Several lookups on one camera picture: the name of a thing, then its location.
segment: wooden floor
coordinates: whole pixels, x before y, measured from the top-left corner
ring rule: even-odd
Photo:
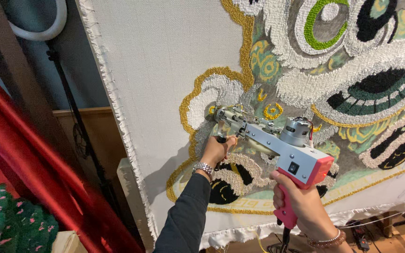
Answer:
[[[404,216],[399,217],[397,221],[404,221],[405,220],[405,214]],[[380,231],[380,229],[373,224],[367,225],[368,229],[371,231],[371,233],[374,235],[375,239],[375,244],[379,248],[379,250],[382,253],[405,253],[405,224],[397,226],[396,229],[399,231],[401,235],[399,236],[394,236],[392,238],[385,238]],[[347,242],[352,245],[352,248],[357,251],[357,253],[360,253],[361,251],[357,249],[357,246],[355,245],[353,239],[352,239],[352,233],[351,229],[347,228],[344,230],[346,232],[346,238]],[[262,247],[265,251],[267,251],[267,246],[271,244],[278,243],[278,239],[274,234],[270,234],[267,238],[261,240]],[[369,253],[379,253],[376,247],[372,244],[371,240],[368,242],[370,244],[370,250],[368,251]],[[310,248],[307,243],[306,243],[306,238],[303,236],[298,236],[298,235],[292,235],[290,238],[290,244],[289,248],[291,249],[297,249],[302,252],[313,252],[312,248]],[[222,249],[215,250],[214,248],[208,248],[206,250],[207,253],[224,253]],[[228,250],[226,252],[231,252],[231,253],[262,253],[263,250],[259,246],[259,241],[257,239],[253,239],[250,241],[247,241],[245,243],[240,243],[240,242],[232,242],[229,244]]]

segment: wall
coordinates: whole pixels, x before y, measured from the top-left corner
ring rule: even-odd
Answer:
[[[104,87],[99,77],[81,18],[74,0],[67,0],[68,18],[64,30],[55,39],[54,47],[59,52],[62,66],[79,108],[109,106]],[[1,0],[8,20],[31,32],[48,29],[54,22],[54,0]],[[48,60],[48,47],[41,41],[18,38],[37,82],[42,87],[53,109],[68,109],[65,92],[53,62]]]

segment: frayed fabric edge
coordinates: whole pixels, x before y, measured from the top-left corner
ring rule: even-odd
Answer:
[[[329,214],[329,217],[335,226],[344,226],[350,220],[363,220],[389,211],[405,212],[405,201],[332,213]],[[276,222],[270,222],[206,232],[202,235],[199,249],[207,249],[211,246],[219,249],[225,247],[231,241],[246,242],[256,238],[263,239],[271,233],[282,234],[283,230],[284,225],[278,226]],[[295,227],[291,233],[300,234],[301,231],[298,227]]]
[[[132,143],[131,135],[129,133],[127,117],[122,111],[123,106],[118,95],[118,89],[116,87],[113,72],[110,71],[108,67],[107,55],[104,50],[102,36],[99,31],[99,24],[94,14],[95,10],[93,9],[93,3],[91,2],[91,0],[78,0],[78,3],[79,9],[81,11],[82,22],[87,32],[87,36],[90,40],[90,45],[98,60],[97,65],[99,68],[99,72],[104,82],[107,94],[109,95],[109,98],[112,102],[112,108],[115,112],[115,118],[118,121],[118,127],[120,128],[120,131],[122,133],[122,138],[125,144],[127,155],[129,157],[129,161],[131,162],[132,168],[134,169],[137,187],[140,191],[140,196],[145,208],[146,217],[148,219],[149,231],[151,232],[151,236],[153,237],[154,241],[156,241],[158,237],[158,230],[148,197],[144,189],[145,182],[139,169],[135,148]]]

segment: hand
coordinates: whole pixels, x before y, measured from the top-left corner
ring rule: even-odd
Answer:
[[[279,189],[282,184],[290,195],[290,204],[298,217],[297,225],[309,238],[329,240],[334,238],[338,230],[324,210],[315,186],[307,190],[299,189],[290,178],[278,171],[270,173],[270,179],[278,182],[274,187],[273,204],[276,209],[284,207],[284,193]]]
[[[215,136],[210,136],[207,140],[204,155],[201,158],[201,163],[208,164],[210,167],[215,168],[217,163],[223,159],[227,159],[227,153],[230,147],[237,143],[237,137],[228,136],[226,142],[219,143]]]

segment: power switch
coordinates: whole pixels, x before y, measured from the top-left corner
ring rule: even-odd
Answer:
[[[294,163],[294,162],[292,162],[292,163],[290,164],[290,167],[289,167],[289,172],[290,172],[291,174],[293,174],[293,175],[296,175],[296,172],[298,171],[298,169],[299,169],[299,165],[296,164],[296,163]]]

